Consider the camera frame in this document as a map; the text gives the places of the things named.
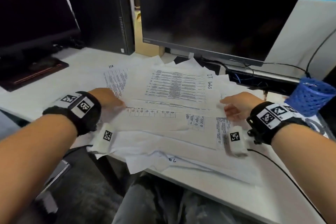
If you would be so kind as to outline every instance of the blue pencil holder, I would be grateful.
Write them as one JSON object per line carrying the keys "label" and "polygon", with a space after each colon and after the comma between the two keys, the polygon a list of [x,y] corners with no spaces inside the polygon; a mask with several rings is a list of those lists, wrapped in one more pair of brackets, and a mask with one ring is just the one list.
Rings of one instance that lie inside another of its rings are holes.
{"label": "blue pencil holder", "polygon": [[285,103],[303,116],[311,117],[334,96],[336,96],[336,89],[333,86],[313,78],[302,78]]}

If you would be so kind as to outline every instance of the gray pants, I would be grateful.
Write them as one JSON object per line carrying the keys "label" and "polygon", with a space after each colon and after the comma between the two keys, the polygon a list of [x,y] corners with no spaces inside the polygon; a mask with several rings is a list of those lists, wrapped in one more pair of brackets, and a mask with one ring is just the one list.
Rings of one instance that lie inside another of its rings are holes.
{"label": "gray pants", "polygon": [[153,175],[127,191],[112,224],[252,224],[234,210]]}

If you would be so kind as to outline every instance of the monitor screen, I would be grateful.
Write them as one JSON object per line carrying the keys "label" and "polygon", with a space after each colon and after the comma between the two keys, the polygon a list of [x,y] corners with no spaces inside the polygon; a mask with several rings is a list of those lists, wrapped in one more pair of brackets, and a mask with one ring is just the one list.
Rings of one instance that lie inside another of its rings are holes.
{"label": "monitor screen", "polygon": [[0,21],[0,54],[79,31],[67,0],[0,0]]}
{"label": "monitor screen", "polygon": [[145,43],[251,64],[265,60],[298,0],[140,1]]}

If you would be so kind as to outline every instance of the desk surface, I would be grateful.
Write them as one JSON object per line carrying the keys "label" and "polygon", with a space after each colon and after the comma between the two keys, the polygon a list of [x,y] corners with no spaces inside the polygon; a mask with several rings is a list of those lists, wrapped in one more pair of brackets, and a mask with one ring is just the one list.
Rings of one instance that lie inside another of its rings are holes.
{"label": "desk surface", "polygon": [[[33,121],[41,116],[50,101],[63,93],[81,89],[83,68],[106,67],[129,58],[126,55],[90,48],[67,49],[55,56],[69,63],[69,67],[14,92],[2,93],[0,109]],[[162,57],[165,63],[173,59],[173,55],[165,54]],[[284,167],[271,147],[260,146],[259,150]],[[251,186],[216,173],[178,167],[169,167],[163,172],[149,172],[267,223],[323,223],[296,187],[273,163],[257,154],[253,157],[264,180],[262,187]]]}

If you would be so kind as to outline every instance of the black wristband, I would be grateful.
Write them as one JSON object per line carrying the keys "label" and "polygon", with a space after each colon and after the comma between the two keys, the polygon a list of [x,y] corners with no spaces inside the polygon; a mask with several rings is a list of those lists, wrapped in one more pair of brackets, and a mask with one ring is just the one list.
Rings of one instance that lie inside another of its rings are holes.
{"label": "black wristband", "polygon": [[75,125],[77,135],[81,136],[96,130],[101,112],[102,106],[93,95],[78,91],[75,94],[68,94],[57,99],[44,110],[43,115],[61,114],[66,116]]}
{"label": "black wristband", "polygon": [[296,112],[294,109],[283,107],[279,104],[271,102],[261,103],[251,111],[250,117],[246,119],[252,128],[248,133],[254,136],[255,143],[271,145],[275,134],[289,124],[299,124],[309,127],[303,120],[293,116],[292,113],[294,112]]}

